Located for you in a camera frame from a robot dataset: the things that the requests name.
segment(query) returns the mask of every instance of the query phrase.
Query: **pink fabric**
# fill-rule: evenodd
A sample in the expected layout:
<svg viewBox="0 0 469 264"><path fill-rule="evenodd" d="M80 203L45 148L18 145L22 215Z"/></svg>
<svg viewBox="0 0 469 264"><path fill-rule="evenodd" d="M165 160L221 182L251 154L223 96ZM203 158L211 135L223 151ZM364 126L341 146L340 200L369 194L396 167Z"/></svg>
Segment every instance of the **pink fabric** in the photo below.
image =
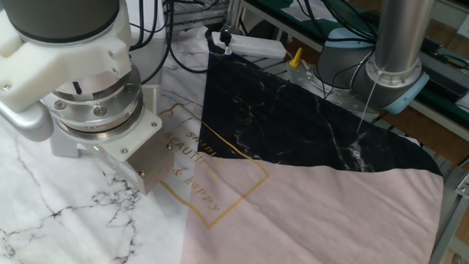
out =
<svg viewBox="0 0 469 264"><path fill-rule="evenodd" d="M202 155L191 204L211 223L266 175L253 161ZM259 164L270 176L210 229L189 210L182 263L428 263L440 176Z"/></svg>

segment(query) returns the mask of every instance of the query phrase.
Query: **black marble fabric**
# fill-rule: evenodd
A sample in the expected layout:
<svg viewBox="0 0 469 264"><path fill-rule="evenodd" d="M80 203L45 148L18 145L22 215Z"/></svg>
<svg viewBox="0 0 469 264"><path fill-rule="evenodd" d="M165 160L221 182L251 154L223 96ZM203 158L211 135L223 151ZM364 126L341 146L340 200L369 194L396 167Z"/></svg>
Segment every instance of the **black marble fabric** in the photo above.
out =
<svg viewBox="0 0 469 264"><path fill-rule="evenodd" d="M223 52L210 41L209 47ZM209 67L220 60L211 53ZM357 172L426 169L440 175L418 145L365 121L357 133L360 118L237 55L207 74L202 120L246 155L275 164ZM206 130L201 139L217 156L239 157L217 146Z"/></svg>

